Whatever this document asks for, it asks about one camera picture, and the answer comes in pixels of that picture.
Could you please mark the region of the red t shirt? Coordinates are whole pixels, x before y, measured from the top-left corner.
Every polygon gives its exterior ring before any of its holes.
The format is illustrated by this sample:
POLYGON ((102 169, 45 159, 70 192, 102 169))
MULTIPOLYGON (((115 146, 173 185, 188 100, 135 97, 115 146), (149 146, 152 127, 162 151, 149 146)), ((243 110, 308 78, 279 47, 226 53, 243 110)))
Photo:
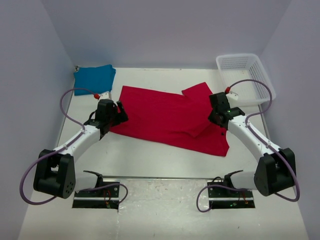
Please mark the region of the red t shirt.
POLYGON ((123 86, 119 99, 128 121, 111 132, 225 157, 229 150, 226 130, 208 119, 211 94, 205 82, 180 94, 123 86))

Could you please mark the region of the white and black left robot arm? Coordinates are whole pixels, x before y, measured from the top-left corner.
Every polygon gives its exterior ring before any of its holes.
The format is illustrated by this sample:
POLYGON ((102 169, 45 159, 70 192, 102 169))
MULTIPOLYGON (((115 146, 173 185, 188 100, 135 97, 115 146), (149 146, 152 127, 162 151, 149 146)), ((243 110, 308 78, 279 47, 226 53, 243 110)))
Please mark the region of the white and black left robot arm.
POLYGON ((75 163, 92 145, 100 141, 110 128, 128 120, 121 101, 99 100, 94 118, 89 118, 76 136, 55 150, 45 149, 40 152, 33 189, 67 199, 72 192, 88 192, 97 197, 105 188, 117 186, 117 183, 104 186, 102 175, 89 170, 85 170, 82 176, 76 176, 75 163))

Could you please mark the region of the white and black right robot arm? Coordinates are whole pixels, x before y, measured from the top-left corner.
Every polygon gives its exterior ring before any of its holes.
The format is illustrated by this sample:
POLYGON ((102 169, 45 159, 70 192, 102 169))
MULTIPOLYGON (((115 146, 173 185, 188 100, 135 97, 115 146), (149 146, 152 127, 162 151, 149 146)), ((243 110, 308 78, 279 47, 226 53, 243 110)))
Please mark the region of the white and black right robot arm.
POLYGON ((297 186, 295 154, 266 138, 239 108, 231 107, 225 92, 211 94, 209 121, 236 136, 257 161, 255 171, 238 170, 224 176, 223 191, 233 197, 241 190, 257 190, 263 196, 297 186))

